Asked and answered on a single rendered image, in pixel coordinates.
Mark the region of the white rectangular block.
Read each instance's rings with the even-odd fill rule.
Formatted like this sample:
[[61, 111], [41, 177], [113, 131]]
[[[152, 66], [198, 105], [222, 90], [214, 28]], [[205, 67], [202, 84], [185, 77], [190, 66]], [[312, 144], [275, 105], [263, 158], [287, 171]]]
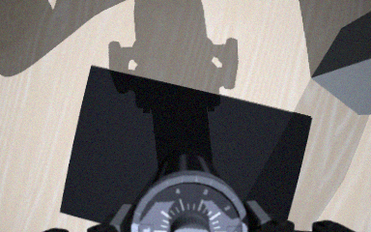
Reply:
[[371, 115], [371, 12], [341, 28], [311, 77], [358, 115]]

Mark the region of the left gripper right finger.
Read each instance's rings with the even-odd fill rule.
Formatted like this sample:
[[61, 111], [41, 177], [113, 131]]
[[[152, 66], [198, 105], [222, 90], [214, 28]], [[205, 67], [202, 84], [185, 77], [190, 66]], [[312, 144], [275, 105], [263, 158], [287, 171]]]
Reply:
[[256, 201], [243, 201], [243, 205], [248, 215], [248, 232], [356, 232], [331, 220], [315, 221], [312, 223], [312, 231], [299, 231], [295, 230], [293, 222], [278, 218], [268, 209], [262, 209]]

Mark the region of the black rectangular mat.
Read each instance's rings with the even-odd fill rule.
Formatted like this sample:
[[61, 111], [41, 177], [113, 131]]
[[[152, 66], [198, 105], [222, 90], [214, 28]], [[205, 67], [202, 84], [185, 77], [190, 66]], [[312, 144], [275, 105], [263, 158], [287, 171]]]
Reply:
[[288, 220], [312, 118], [91, 66], [60, 213], [103, 223], [191, 148], [240, 200]]

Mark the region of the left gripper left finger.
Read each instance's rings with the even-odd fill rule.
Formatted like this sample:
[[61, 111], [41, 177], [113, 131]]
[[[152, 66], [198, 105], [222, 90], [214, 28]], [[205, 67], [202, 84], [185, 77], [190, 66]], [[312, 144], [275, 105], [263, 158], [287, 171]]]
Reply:
[[[123, 204], [118, 213], [108, 215], [102, 224], [89, 227], [87, 232], [131, 232], [131, 219], [135, 207], [135, 204]], [[50, 228], [43, 232], [69, 232], [69, 230]]]

